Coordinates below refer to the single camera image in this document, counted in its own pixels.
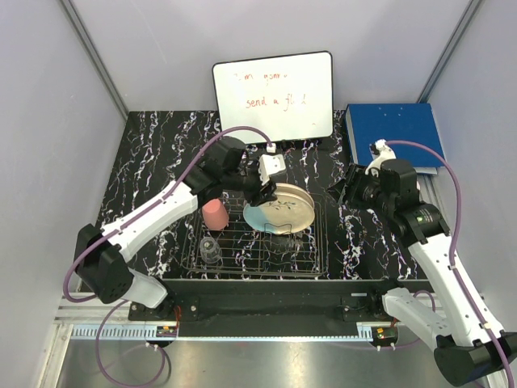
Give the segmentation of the blue and cream plate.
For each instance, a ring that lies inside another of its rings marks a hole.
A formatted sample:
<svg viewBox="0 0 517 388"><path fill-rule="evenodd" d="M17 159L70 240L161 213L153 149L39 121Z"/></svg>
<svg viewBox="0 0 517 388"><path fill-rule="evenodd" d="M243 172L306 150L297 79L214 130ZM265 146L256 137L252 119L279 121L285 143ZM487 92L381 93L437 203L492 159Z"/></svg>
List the blue and cream plate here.
<svg viewBox="0 0 517 388"><path fill-rule="evenodd" d="M260 206L246 204L243 217L254 230L272 234L295 234L310 227L314 206L299 196L275 191L277 199Z"/></svg>

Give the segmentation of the pink plastic cup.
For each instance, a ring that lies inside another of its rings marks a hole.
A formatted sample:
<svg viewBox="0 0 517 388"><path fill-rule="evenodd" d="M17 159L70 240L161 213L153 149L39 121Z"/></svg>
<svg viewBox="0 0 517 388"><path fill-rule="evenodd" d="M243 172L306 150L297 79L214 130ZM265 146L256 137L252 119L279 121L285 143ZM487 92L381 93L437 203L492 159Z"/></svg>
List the pink plastic cup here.
<svg viewBox="0 0 517 388"><path fill-rule="evenodd" d="M210 200L201 208L201 211L204 224L210 230L223 230L229 224L228 212L219 199Z"/></svg>

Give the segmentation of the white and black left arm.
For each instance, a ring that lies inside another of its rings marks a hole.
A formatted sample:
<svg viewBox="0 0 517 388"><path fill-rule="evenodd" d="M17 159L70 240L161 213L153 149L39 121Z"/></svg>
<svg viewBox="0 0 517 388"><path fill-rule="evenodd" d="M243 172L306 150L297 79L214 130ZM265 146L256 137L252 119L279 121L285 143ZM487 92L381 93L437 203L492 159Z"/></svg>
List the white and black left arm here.
<svg viewBox="0 0 517 388"><path fill-rule="evenodd" d="M129 267L133 256L176 221L196 212L224 191L241 192L251 206L275 200L275 176L284 173L282 154L273 144L243 166L245 144L223 133L205 144L177 180L151 200L101 228L78 231L74 262L77 274L104 304L119 299L139 303L158 320L174 312L172 292L156 277Z"/></svg>

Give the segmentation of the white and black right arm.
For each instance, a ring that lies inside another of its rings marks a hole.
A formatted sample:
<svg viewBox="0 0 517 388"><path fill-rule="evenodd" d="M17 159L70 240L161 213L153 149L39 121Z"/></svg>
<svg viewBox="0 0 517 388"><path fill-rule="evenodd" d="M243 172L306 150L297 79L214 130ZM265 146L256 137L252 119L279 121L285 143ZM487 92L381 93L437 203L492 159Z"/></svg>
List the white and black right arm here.
<svg viewBox="0 0 517 388"><path fill-rule="evenodd" d="M404 323L432 351L439 371L455 387L498 373L516 358L516 334L503 328L476 290L441 212L421 200L418 175L409 161L386 160L372 171L351 164L328 192L339 205L372 209L385 218L424 271L445 314L440 317L395 284L367 300L372 318L390 316Z"/></svg>

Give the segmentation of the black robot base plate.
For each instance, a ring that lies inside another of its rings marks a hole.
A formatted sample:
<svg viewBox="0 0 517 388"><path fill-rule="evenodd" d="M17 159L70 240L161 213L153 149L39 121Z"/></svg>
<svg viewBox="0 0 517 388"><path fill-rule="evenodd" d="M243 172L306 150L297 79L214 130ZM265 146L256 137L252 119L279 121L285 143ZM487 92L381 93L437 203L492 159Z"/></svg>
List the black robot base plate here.
<svg viewBox="0 0 517 388"><path fill-rule="evenodd" d="M179 336L196 340L341 340L357 323L386 323L383 293L399 280L166 280L172 292L156 310L132 303L131 321L179 319Z"/></svg>

